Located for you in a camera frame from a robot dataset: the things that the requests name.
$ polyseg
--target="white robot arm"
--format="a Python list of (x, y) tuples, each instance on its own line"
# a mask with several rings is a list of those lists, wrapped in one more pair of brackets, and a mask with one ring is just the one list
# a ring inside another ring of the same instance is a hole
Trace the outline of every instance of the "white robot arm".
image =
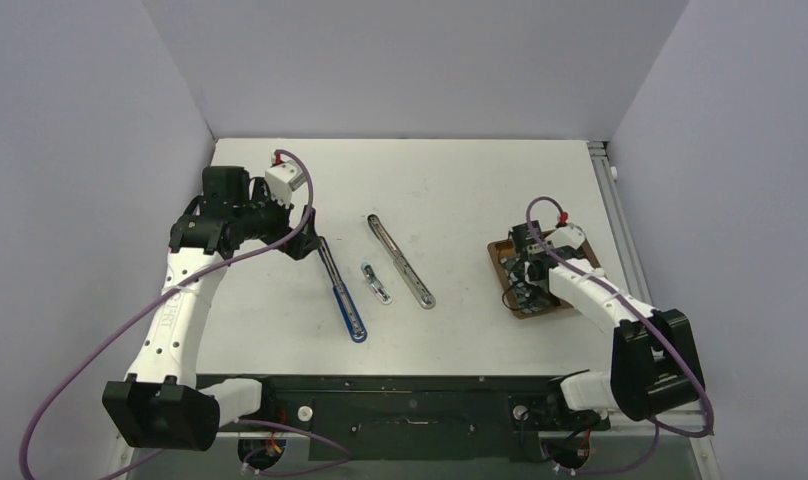
[[(604, 277), (602, 269), (579, 255), (586, 236), (576, 225), (558, 225), (545, 238), (551, 252), (533, 241), (526, 224), (514, 227), (511, 238), (525, 265), (526, 283), (572, 305), (599, 330), (612, 334), (610, 372), (584, 372), (560, 383), (570, 410), (621, 410), (632, 420), (643, 420), (698, 399), (684, 372), (636, 318), (642, 315), (666, 337), (703, 386), (686, 316), (678, 310), (660, 311), (621, 293)], [(635, 311), (626, 308), (623, 301)]]
[[(303, 172), (276, 162), (265, 178), (241, 167), (208, 167), (203, 194), (193, 199), (171, 229), (163, 293), (177, 290), (154, 313), (148, 335), (124, 381), (108, 382), (103, 404), (132, 447), (206, 450), (218, 428), (261, 407), (262, 384), (228, 379), (196, 389), (198, 347), (216, 289), (226, 269), (189, 277), (231, 258), (252, 239), (272, 243), (292, 230), (293, 191)], [(295, 260), (319, 246), (315, 213), (281, 250)]]

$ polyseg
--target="cable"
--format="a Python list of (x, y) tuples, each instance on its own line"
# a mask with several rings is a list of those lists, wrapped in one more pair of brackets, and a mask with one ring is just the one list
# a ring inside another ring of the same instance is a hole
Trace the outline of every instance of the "cable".
[(525, 457), (525, 460), (531, 463), (543, 463), (546, 461), (544, 458), (536, 459), (531, 458), (528, 455), (528, 451), (525, 450), (525, 420), (528, 419), (527, 412), (522, 415), (522, 418), (519, 420), (519, 449), (522, 451), (522, 455)]
[[(643, 463), (647, 462), (654, 452), (657, 450), (657, 446), (660, 444), (660, 427), (657, 425), (654, 426), (654, 438), (651, 440), (651, 445), (648, 447), (648, 451), (645, 454), (634, 460), (633, 462), (615, 468), (590, 468), (590, 469), (583, 469), (583, 470), (575, 470), (574, 468), (566, 468), (563, 465), (555, 462), (554, 459), (551, 459), (551, 463), (554, 464), (554, 469), (556, 471), (563, 471), (570, 473), (572, 475), (615, 475), (618, 473), (625, 473), (629, 472)], [(545, 453), (546, 458), (551, 458), (551, 454), (548, 453), (548, 445), (543, 444), (542, 451)]]
[(127, 473), (127, 472), (129, 472), (131, 470), (134, 470), (136, 468), (141, 467), (142, 465), (144, 465), (144, 464), (150, 462), (151, 460), (153, 460), (154, 457), (158, 457), (158, 456), (162, 455), (163, 453), (165, 453), (165, 450), (155, 450), (155, 451), (145, 455), (144, 457), (136, 460), (135, 462), (131, 463), (130, 465), (128, 465), (128, 466), (126, 466), (124, 468), (120, 468), (120, 469), (116, 470), (115, 472), (113, 472), (113, 473), (111, 473), (111, 474), (109, 474), (109, 475), (107, 475), (105, 477), (99, 478), (98, 480), (112, 480), (113, 478), (118, 478), (118, 477), (124, 475), (125, 473)]
[[(297, 433), (297, 434), (303, 435), (303, 436), (305, 436), (305, 437), (307, 437), (307, 438), (309, 438), (311, 440), (317, 440), (319, 442), (324, 443), (325, 445), (329, 445), (329, 446), (331, 446), (331, 447), (333, 447), (333, 448), (335, 448), (335, 449), (337, 449), (340, 452), (345, 454), (345, 458), (342, 458), (340, 460), (334, 460), (332, 462), (323, 463), (321, 465), (316, 465), (315, 467), (309, 467), (309, 468), (305, 468), (305, 469), (301, 469), (301, 470), (294, 470), (294, 471), (291, 471), (291, 472), (267, 472), (265, 470), (257, 470), (257, 471), (255, 471), (255, 473), (257, 475), (262, 475), (264, 477), (294, 477), (296, 475), (303, 475), (305, 473), (317, 472), (319, 470), (325, 470), (325, 469), (332, 468), (332, 467), (335, 467), (337, 465), (342, 465), (343, 463), (347, 463), (347, 462), (351, 461), (351, 451), (350, 450), (345, 448), (343, 445), (341, 445), (339, 443), (336, 443), (333, 440), (331, 440), (331, 439), (329, 439), (327, 437), (323, 437), (323, 436), (321, 436), (321, 435), (319, 435), (317, 433), (308, 432), (306, 430), (301, 430), (300, 428), (290, 427), (289, 425), (284, 425), (282, 423), (266, 422), (266, 421), (263, 421), (263, 420), (239, 420), (236, 423), (237, 423), (237, 425), (251, 425), (251, 426), (257, 426), (257, 427), (276, 428), (276, 429), (282, 430), (284, 432)], [(242, 459), (242, 462), (244, 462), (242, 464), (242, 471), (243, 472), (245, 471), (245, 468), (248, 465), (248, 461), (254, 455), (262, 452), (265, 449), (266, 449), (266, 447), (263, 446), (263, 447), (257, 448), (256, 450), (252, 450), (251, 452), (248, 452), (248, 455), (245, 455), (245, 458)]]
[(554, 377), (554, 378), (552, 378), (551, 380), (548, 381), (548, 383), (549, 383), (549, 385), (554, 383), (554, 382), (560, 383), (563, 380), (566, 380), (567, 378), (572, 378), (572, 377), (574, 377), (576, 375), (580, 375), (582, 373), (587, 373), (589, 371), (590, 371), (589, 368), (586, 368), (584, 370), (578, 370), (577, 372), (567, 373), (566, 375), (563, 375), (562, 377)]
[[(563, 208), (560, 206), (559, 203), (557, 203), (556, 200), (554, 200), (551, 197), (537, 197), (533, 199), (530, 204), (528, 204), (528, 208), (527, 210), (525, 210), (525, 221), (527, 222), (528, 225), (528, 232), (531, 234), (531, 237), (537, 242), (537, 244), (539, 244), (539, 246), (543, 249), (543, 251), (546, 252), (551, 258), (556, 260), (557, 263), (568, 268), (577, 275), (584, 276), (586, 272), (582, 271), (580, 268), (572, 265), (559, 255), (554, 253), (551, 247), (549, 247), (548, 245), (545, 244), (545, 242), (542, 241), (542, 238), (540, 238), (539, 234), (537, 234), (536, 230), (534, 229), (533, 221), (531, 220), (531, 210), (533, 210), (534, 206), (541, 201), (547, 201), (553, 204), (555, 207), (557, 207), (557, 210), (560, 212), (561, 219), (564, 217), (565, 212), (563, 211)], [(645, 328), (649, 331), (649, 333), (651, 333), (654, 336), (654, 338), (656, 338), (660, 342), (660, 344), (663, 345), (663, 348), (666, 349), (667, 352), (669, 352), (669, 355), (671, 355), (672, 360), (674, 360), (675, 364), (678, 365), (678, 368), (680, 368), (684, 372), (684, 375), (686, 375), (686, 377), (690, 380), (690, 383), (692, 384), (693, 388), (698, 393), (705, 414), (705, 425), (698, 432), (683, 430), (680, 428), (667, 425), (663, 422), (660, 422), (655, 417), (649, 418), (649, 421), (659, 428), (685, 437), (701, 438), (712, 434), (713, 424), (715, 421), (715, 416), (713, 413), (713, 405), (711, 405), (710, 398), (707, 396), (707, 392), (704, 390), (704, 387), (701, 385), (701, 382), (699, 382), (698, 377), (696, 377), (695, 373), (693, 373), (693, 371), (687, 365), (687, 362), (684, 361), (683, 357), (681, 357), (678, 351), (675, 350), (675, 347), (669, 342), (666, 336), (663, 335), (663, 333), (661, 333), (660, 330), (658, 330), (657, 327), (655, 327), (654, 324), (651, 323), (651, 321), (645, 318), (645, 315), (643, 315), (639, 310), (637, 310), (636, 307), (634, 307), (631, 304), (631, 302), (629, 302), (625, 298), (625, 296), (622, 295), (618, 290), (610, 286), (607, 282), (602, 281), (595, 275), (589, 276), (587, 278), (591, 282), (603, 288), (608, 293), (614, 295), (615, 298), (619, 301), (619, 303), (621, 303), (622, 306), (625, 307), (625, 309), (631, 312), (632, 315), (637, 317), (637, 320), (639, 320), (645, 326)]]
[[(279, 422), (280, 423), (286, 423), (286, 410), (283, 410), (283, 409), (280, 410), (280, 420), (279, 420)], [(272, 434), (271, 434), (271, 437), (269, 437), (268, 443), (269, 443), (269, 445), (272, 447), (272, 449), (275, 452), (280, 454), (280, 453), (283, 453), (283, 449), (281, 449), (280, 446), (275, 441), (275, 439), (274, 439), (274, 434), (275, 433), (277, 433), (277, 431), (272, 430)]]
[(587, 429), (587, 433), (584, 434), (584, 441), (581, 442), (581, 444), (578, 446), (579, 449), (581, 447), (583, 447), (584, 445), (589, 445), (590, 444), (590, 436), (591, 435), (592, 435), (592, 429)]
[[(293, 153), (291, 153), (289, 151), (278, 149), (278, 150), (274, 151), (274, 155), (275, 155), (276, 158), (279, 158), (280, 155), (286, 155), (291, 160), (294, 160), (295, 163), (298, 164), (298, 166), (301, 168), (301, 170), (304, 171), (304, 176), (307, 177), (307, 207), (312, 207), (313, 206), (313, 180), (312, 180), (312, 178), (310, 178), (310, 172), (307, 170), (307, 166), (304, 165), (304, 162), (302, 162), (297, 156), (295, 156)], [(27, 427), (24, 429), (24, 435), (21, 438), (21, 445), (20, 445), (19, 450), (18, 450), (18, 467), (21, 470), (21, 475), (25, 478), (25, 480), (35, 480), (35, 477), (33, 476), (33, 473), (30, 471), (30, 466), (28, 465), (28, 462), (27, 462), (27, 453), (28, 453), (28, 450), (29, 450), (29, 447), (30, 447), (30, 440), (31, 440), (31, 438), (33, 438), (33, 433), (36, 431), (36, 426), (39, 424), (39, 420), (42, 419), (42, 415), (45, 414), (45, 412), (48, 410), (48, 408), (51, 406), (51, 404), (54, 402), (54, 400), (56, 400), (57, 397), (60, 396), (60, 394), (63, 392), (63, 390), (65, 390), (69, 385), (71, 385), (71, 382), (73, 382), (74, 379), (77, 378), (83, 372), (83, 370), (85, 370), (86, 367), (88, 367), (89, 364), (91, 364), (98, 357), (98, 355), (103, 353), (103, 351), (106, 350), (107, 347), (109, 347), (113, 342), (115, 342), (118, 339), (118, 337), (122, 336), (124, 334), (124, 332), (129, 330), (130, 327), (132, 327), (133, 325), (138, 323), (140, 320), (145, 318), (146, 315), (148, 315), (153, 310), (155, 310), (157, 307), (162, 305), (166, 300), (168, 300), (175, 293), (179, 292), (180, 287), (185, 287), (186, 285), (189, 285), (190, 283), (192, 283), (195, 280), (203, 277), (204, 275), (212, 273), (212, 272), (214, 272), (214, 271), (216, 271), (218, 269), (230, 266), (230, 265), (232, 265), (232, 264), (234, 264), (236, 262), (240, 262), (242, 260), (246, 260), (246, 259), (249, 259), (251, 257), (256, 257), (257, 255), (262, 255), (263, 253), (266, 253), (266, 252), (275, 250), (277, 248), (280, 248), (286, 242), (292, 240), (296, 235), (298, 235), (301, 232), (301, 230), (304, 228), (304, 226), (307, 224), (307, 222), (310, 221), (310, 215), (311, 214), (312, 214), (312, 208), (305, 208), (304, 209), (304, 215), (301, 217), (301, 220), (298, 222), (298, 225), (295, 226), (295, 229), (292, 230), (291, 232), (289, 232), (287, 235), (284, 235), (283, 238), (281, 238), (280, 240), (278, 240), (278, 241), (276, 241), (274, 243), (271, 243), (269, 245), (266, 245), (265, 247), (258, 248), (256, 250), (252, 250), (252, 251), (250, 251), (248, 253), (243, 253), (242, 255), (238, 255), (236, 257), (229, 258), (227, 260), (223, 260), (221, 262), (215, 263), (213, 265), (210, 265), (207, 268), (201, 269), (201, 270), (193, 273), (192, 275), (186, 277), (183, 281), (178, 283), (176, 286), (170, 288), (168, 291), (166, 291), (164, 294), (162, 294), (159, 298), (157, 298), (153, 302), (149, 303), (144, 309), (142, 309), (142, 311), (140, 311), (139, 313), (134, 315), (130, 320), (124, 322), (124, 324), (121, 327), (119, 327), (118, 330), (113, 332), (109, 337), (107, 337), (103, 342), (101, 342), (98, 345), (98, 347), (95, 349), (95, 351), (93, 351), (92, 353), (87, 355), (86, 358), (83, 359), (83, 361), (80, 362), (79, 365), (74, 367), (74, 369), (68, 375), (66, 375), (66, 377), (57, 386), (55, 386), (51, 390), (51, 393), (49, 393), (48, 396), (45, 397), (44, 400), (42, 400), (42, 403), (39, 405), (39, 408), (37, 408), (36, 412), (33, 413), (33, 416), (30, 418), (30, 421), (27, 423)], [(155, 456), (156, 455), (147, 456), (147, 457), (143, 457), (143, 458), (147, 458), (147, 460), (150, 460), (150, 459), (154, 458)], [(127, 471), (127, 470), (125, 470), (125, 471), (122, 471), (122, 470), (119, 470), (118, 472), (112, 473), (109, 476), (103, 477), (103, 479), (101, 479), (101, 480), (105, 480), (105, 479), (108, 480), (108, 479), (111, 479), (111, 478), (115, 478), (115, 477), (117, 477), (117, 476), (119, 476), (122, 473), (125, 473)]]
[(509, 287), (507, 287), (507, 289), (504, 290), (504, 293), (501, 294), (501, 303), (503, 303), (504, 306), (507, 307), (508, 310), (513, 311), (513, 312), (520, 312), (520, 311), (528, 308), (528, 304), (533, 301), (531, 299), (528, 299), (523, 304), (522, 302), (519, 302), (517, 300), (516, 303), (519, 304), (519, 307), (514, 307), (514, 306), (510, 305), (509, 303), (507, 303), (507, 294), (510, 293), (510, 291), (513, 290), (514, 288), (516, 288), (517, 286), (524, 285), (525, 283), (527, 283), (527, 282), (524, 282), (522, 280), (516, 280), (515, 282), (513, 282), (513, 284), (511, 284)]
[(572, 433), (569, 434), (568, 437), (564, 438), (563, 441), (560, 442), (560, 445), (557, 446), (557, 449), (558, 450), (566, 450), (567, 449), (566, 447), (569, 445), (569, 442), (571, 442), (573, 438), (577, 437), (578, 435), (580, 435), (584, 431), (587, 431), (587, 432), (592, 431), (592, 429), (597, 427), (600, 423), (601, 423), (601, 417), (598, 417), (594, 422), (592, 422), (590, 424), (587, 424), (587, 425), (584, 425), (583, 427), (573, 431)]

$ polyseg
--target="small metal part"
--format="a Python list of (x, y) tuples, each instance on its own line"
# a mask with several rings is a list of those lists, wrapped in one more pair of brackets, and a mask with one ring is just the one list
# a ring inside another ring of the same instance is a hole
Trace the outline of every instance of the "small metal part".
[(404, 254), (389, 235), (389, 232), (383, 228), (383, 224), (380, 223), (378, 216), (374, 214), (369, 215), (367, 220), (369, 222), (369, 228), (372, 229), (372, 232), (378, 240), (380, 240), (380, 243), (386, 247), (386, 251), (389, 252), (389, 255), (392, 257), (392, 263), (395, 265), (395, 269), (401, 274), (401, 278), (404, 279), (404, 282), (410, 288), (413, 296), (416, 297), (416, 301), (419, 302), (422, 308), (433, 308), (436, 305), (436, 299), (424, 283), (422, 283), (419, 276), (416, 275), (415, 270), (410, 266), (410, 262), (404, 257)]
[(307, 405), (298, 408), (298, 420), (302, 422), (309, 422), (313, 418), (313, 409)]
[(324, 237), (319, 237), (319, 256), (322, 257), (327, 269), (327, 274), (330, 276), (330, 281), (333, 283), (333, 295), (336, 297), (336, 302), (339, 304), (339, 309), (342, 311), (342, 317), (345, 319), (345, 326), (348, 328), (348, 333), (351, 335), (351, 340), (361, 343), (366, 340), (366, 327), (363, 325), (363, 320), (360, 319), (360, 314), (357, 312), (357, 307), (354, 306), (354, 301), (351, 300), (351, 295), (348, 293), (348, 287), (342, 281), (342, 276), (339, 275), (339, 269), (336, 268), (336, 263), (333, 261), (333, 256), (330, 254), (330, 247), (327, 245), (327, 240)]
[(516, 405), (513, 407), (513, 418), (516, 420), (528, 418), (528, 407), (524, 405)]
[(369, 288), (375, 292), (375, 295), (380, 299), (380, 303), (384, 305), (389, 305), (392, 303), (392, 297), (389, 295), (389, 292), (386, 291), (386, 287), (383, 286), (380, 280), (378, 280), (377, 275), (375, 275), (375, 269), (372, 268), (371, 265), (368, 263), (363, 263), (360, 265), (360, 270), (363, 271), (363, 276), (366, 277), (366, 282), (369, 283)]

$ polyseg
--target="gray wall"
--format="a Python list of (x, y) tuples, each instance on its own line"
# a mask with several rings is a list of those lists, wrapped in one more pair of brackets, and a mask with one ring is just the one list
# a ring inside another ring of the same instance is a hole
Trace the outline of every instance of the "gray wall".
[(687, 0), (144, 0), (217, 136), (609, 139)]
[[(57, 3), (0, 2), (0, 479), (18, 477), (45, 394), (159, 292), (168, 228), (211, 149), (138, 1)], [(48, 412), (31, 448), (38, 478), (106, 473), (101, 391), (143, 335)]]
[(808, 479), (808, 1), (691, 1), (610, 153), (726, 478)]

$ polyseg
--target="purple cable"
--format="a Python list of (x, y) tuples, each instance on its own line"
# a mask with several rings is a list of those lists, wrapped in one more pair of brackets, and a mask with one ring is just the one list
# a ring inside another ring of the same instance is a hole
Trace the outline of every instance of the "purple cable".
[[(224, 260), (224, 261), (221, 261), (221, 262), (218, 262), (218, 263), (214, 263), (213, 265), (210, 265), (207, 268), (204, 268), (202, 270), (199, 270), (199, 271), (193, 273), (192, 275), (186, 277), (186, 279), (184, 279), (183, 281), (178, 283), (177, 284), (178, 287), (185, 287), (186, 285), (189, 285), (190, 283), (192, 283), (195, 280), (203, 277), (204, 275), (207, 275), (208, 273), (212, 273), (212, 272), (214, 272), (214, 271), (216, 271), (216, 270), (218, 270), (220, 268), (227, 267), (227, 266), (230, 266), (230, 265), (232, 265), (232, 264), (234, 264), (236, 262), (246, 260), (246, 259), (251, 258), (251, 257), (256, 257), (257, 255), (262, 255), (263, 253), (266, 253), (268, 251), (280, 248), (286, 242), (292, 240), (296, 235), (298, 235), (298, 233), (301, 232), (301, 230), (304, 228), (304, 226), (307, 224), (307, 222), (310, 221), (310, 214), (312, 213), (312, 209), (309, 208), (309, 207), (313, 206), (313, 180), (312, 180), (312, 178), (310, 178), (310, 172), (307, 170), (307, 166), (304, 165), (304, 162), (302, 162), (293, 153), (288, 152), (286, 150), (278, 149), (278, 150), (274, 151), (274, 154), (276, 156), (285, 155), (285, 156), (289, 157), (290, 159), (294, 160), (295, 163), (297, 163), (298, 166), (301, 168), (301, 170), (304, 172), (304, 175), (307, 177), (307, 207), (308, 208), (305, 209), (304, 215), (301, 216), (301, 220), (298, 222), (298, 225), (296, 225), (295, 229), (292, 230), (291, 232), (289, 232), (289, 234), (285, 235), (283, 238), (281, 238), (280, 240), (278, 240), (278, 241), (276, 241), (276, 242), (274, 242), (272, 244), (266, 245), (263, 248), (258, 248), (257, 250), (252, 250), (252, 251), (250, 251), (248, 253), (244, 253), (242, 255), (239, 255), (239, 256), (236, 256), (236, 257), (233, 257), (233, 258), (229, 258), (227, 260)], [(54, 402), (54, 400), (56, 400), (57, 397), (59, 397), (59, 395), (63, 392), (63, 390), (65, 390), (71, 384), (71, 382), (73, 382), (74, 379), (77, 378), (78, 375), (80, 375), (83, 372), (83, 370), (85, 370), (86, 367), (89, 366), (89, 364), (91, 364), (96, 358), (98, 358), (98, 355), (103, 353), (104, 350), (107, 349), (107, 347), (109, 347), (113, 342), (115, 342), (118, 339), (118, 337), (122, 336), (124, 334), (124, 332), (126, 332), (127, 330), (130, 329), (130, 327), (132, 327), (133, 325), (138, 323), (140, 320), (145, 318), (146, 315), (151, 313), (154, 309), (156, 309), (157, 307), (162, 305), (163, 302), (168, 300), (169, 297), (171, 297), (172, 295), (174, 295), (175, 293), (177, 293), (179, 291), (180, 291), (179, 288), (171, 288), (170, 290), (168, 290), (167, 292), (162, 294), (158, 299), (156, 299), (153, 302), (149, 303), (144, 309), (142, 309), (142, 311), (140, 311), (139, 313), (134, 315), (133, 318), (126, 321), (121, 327), (119, 327), (118, 330), (113, 332), (109, 337), (107, 337), (103, 342), (101, 342), (101, 344), (98, 345), (98, 347), (95, 349), (95, 351), (90, 353), (82, 362), (80, 362), (79, 365), (74, 367), (74, 370), (72, 370), (68, 375), (66, 375), (66, 377), (56, 387), (54, 387), (53, 390), (51, 390), (51, 393), (49, 393), (48, 396), (45, 397), (44, 400), (42, 400), (42, 403), (39, 405), (39, 408), (36, 409), (36, 412), (33, 413), (33, 416), (30, 418), (30, 421), (27, 423), (27, 428), (25, 428), (25, 430), (24, 430), (24, 436), (21, 437), (21, 446), (19, 447), (19, 450), (18, 450), (18, 467), (21, 469), (21, 476), (23, 476), (25, 478), (25, 480), (35, 480), (35, 477), (33, 476), (33, 473), (30, 471), (30, 466), (27, 463), (27, 451), (28, 451), (28, 449), (30, 447), (30, 439), (33, 437), (33, 433), (36, 431), (36, 426), (39, 424), (39, 420), (41, 420), (42, 415), (45, 414), (45, 412), (48, 410), (48, 408), (51, 406), (51, 404)], [(146, 455), (145, 457), (143, 457), (144, 461), (140, 460), (140, 461), (136, 462), (137, 463), (136, 466), (138, 467), (139, 465), (142, 465), (143, 463), (145, 463), (146, 461), (154, 458), (155, 456), (157, 456), (156, 452), (154, 454)], [(104, 479), (115, 478), (118, 475), (121, 475), (122, 473), (125, 473), (126, 471), (129, 471), (129, 470), (122, 471), (122, 470), (119, 470), (118, 472), (112, 473), (109, 476), (106, 476), (106, 477), (103, 477), (103, 478)]]
[[(582, 271), (580, 268), (572, 265), (559, 255), (554, 253), (554, 251), (548, 245), (546, 245), (545, 242), (542, 241), (539, 234), (537, 234), (536, 230), (534, 229), (533, 221), (531, 220), (531, 210), (533, 210), (534, 205), (536, 205), (541, 201), (550, 202), (555, 207), (557, 207), (557, 210), (559, 210), (561, 214), (563, 213), (563, 208), (560, 206), (559, 203), (557, 203), (556, 200), (554, 200), (551, 197), (537, 197), (533, 199), (531, 203), (528, 204), (527, 210), (525, 210), (525, 221), (528, 224), (528, 232), (530, 232), (531, 237), (533, 237), (533, 239), (536, 240), (537, 244), (539, 244), (539, 246), (543, 249), (543, 251), (545, 251), (549, 256), (551, 256), (551, 258), (556, 260), (557, 263), (568, 268), (577, 275), (580, 276), (585, 275), (586, 272)], [(678, 368), (680, 368), (684, 372), (684, 375), (686, 375), (687, 378), (690, 380), (690, 383), (692, 384), (693, 388), (695, 388), (696, 392), (698, 392), (698, 396), (705, 414), (704, 428), (702, 428), (698, 432), (691, 432), (689, 430), (683, 430), (677, 427), (673, 427), (671, 425), (667, 425), (657, 420), (657, 418), (655, 417), (651, 417), (648, 420), (657, 427), (660, 427), (666, 431), (676, 433), (678, 435), (682, 435), (685, 437), (701, 438), (711, 435), (713, 433), (713, 424), (715, 421), (715, 417), (713, 414), (713, 405), (710, 404), (710, 398), (707, 396), (707, 392), (704, 390), (704, 387), (701, 386), (701, 382), (699, 382), (698, 377), (696, 377), (695, 373), (693, 373), (693, 371), (690, 370), (690, 367), (687, 365), (687, 362), (684, 361), (684, 359), (681, 357), (678, 351), (675, 350), (675, 347), (669, 342), (669, 340), (666, 339), (666, 336), (663, 335), (663, 333), (661, 333), (660, 330), (658, 330), (657, 327), (655, 327), (654, 324), (651, 323), (651, 321), (645, 318), (645, 316), (639, 310), (637, 310), (636, 307), (631, 305), (631, 302), (629, 302), (624, 297), (624, 295), (619, 293), (618, 290), (616, 290), (606, 282), (602, 281), (595, 275), (587, 278), (589, 278), (589, 280), (595, 283), (596, 285), (606, 290), (608, 293), (615, 295), (619, 303), (621, 303), (622, 306), (625, 307), (625, 309), (631, 312), (632, 315), (637, 317), (637, 320), (639, 320), (645, 326), (645, 328), (654, 336), (654, 338), (656, 338), (660, 342), (660, 344), (663, 345), (663, 348), (666, 349), (667, 352), (669, 352), (669, 355), (672, 357), (672, 360), (674, 360), (675, 363), (678, 365)]]
[[(615, 475), (618, 473), (625, 473), (629, 472), (643, 463), (647, 462), (652, 455), (654, 455), (654, 451), (657, 450), (657, 446), (660, 444), (660, 427), (657, 425), (654, 426), (654, 438), (651, 440), (651, 446), (648, 447), (648, 451), (645, 452), (645, 455), (642, 457), (634, 460), (633, 462), (621, 466), (621, 467), (614, 467), (614, 468), (590, 468), (590, 469), (583, 469), (583, 470), (575, 470), (572, 468), (566, 468), (563, 465), (557, 463), (553, 458), (551, 458), (551, 462), (557, 466), (557, 468), (561, 471), (572, 473), (575, 472), (573, 475)], [(548, 447), (546, 445), (542, 446), (542, 451), (545, 453), (546, 457), (551, 457), (551, 454), (548, 453)]]
[[(339, 443), (336, 443), (333, 440), (331, 440), (329, 438), (326, 438), (326, 437), (323, 437), (323, 436), (321, 436), (321, 435), (319, 435), (317, 433), (308, 432), (306, 430), (301, 430), (300, 428), (290, 427), (289, 425), (284, 425), (282, 423), (266, 422), (266, 421), (263, 421), (263, 420), (239, 420), (236, 423), (237, 423), (237, 425), (252, 425), (252, 426), (256, 426), (256, 427), (273, 428), (275, 430), (282, 430), (284, 432), (297, 433), (299, 435), (304, 435), (305, 437), (307, 437), (307, 438), (309, 438), (311, 440), (318, 440), (319, 442), (322, 442), (325, 445), (330, 445), (331, 447), (333, 447), (333, 448), (335, 448), (335, 449), (337, 449), (340, 452), (345, 454), (345, 458), (342, 458), (340, 460), (334, 460), (332, 462), (323, 463), (321, 465), (316, 465), (314, 467), (304, 468), (304, 469), (301, 469), (301, 470), (294, 470), (294, 471), (291, 471), (291, 472), (267, 472), (265, 470), (260, 470), (258, 472), (259, 475), (262, 475), (264, 477), (294, 477), (294, 476), (297, 476), (297, 475), (304, 475), (305, 473), (317, 472), (319, 470), (325, 470), (325, 469), (335, 467), (337, 465), (342, 465), (343, 463), (351, 461), (351, 452), (347, 448), (345, 448), (343, 445), (340, 445)], [(258, 448), (256, 450), (253, 450), (253, 451), (249, 452), (248, 455), (245, 455), (245, 458), (242, 459), (242, 462), (247, 464), (248, 460), (250, 460), (254, 455), (262, 452), (265, 449), (266, 449), (266, 447), (260, 447), (260, 448)]]
[(115, 472), (113, 472), (113, 473), (111, 473), (111, 474), (109, 474), (109, 475), (107, 475), (105, 477), (99, 478), (98, 480), (112, 480), (113, 478), (118, 478), (118, 477), (124, 475), (125, 473), (127, 473), (127, 472), (129, 472), (131, 470), (134, 470), (134, 469), (137, 469), (137, 468), (141, 467), (142, 465), (144, 465), (144, 464), (150, 462), (151, 460), (153, 460), (154, 457), (162, 455), (163, 453), (165, 453), (165, 450), (155, 450), (155, 451), (145, 455), (144, 457), (140, 458), (139, 460), (136, 460), (135, 462), (131, 463), (130, 465), (128, 465), (128, 466), (126, 466), (124, 468), (120, 468), (120, 469), (116, 470)]

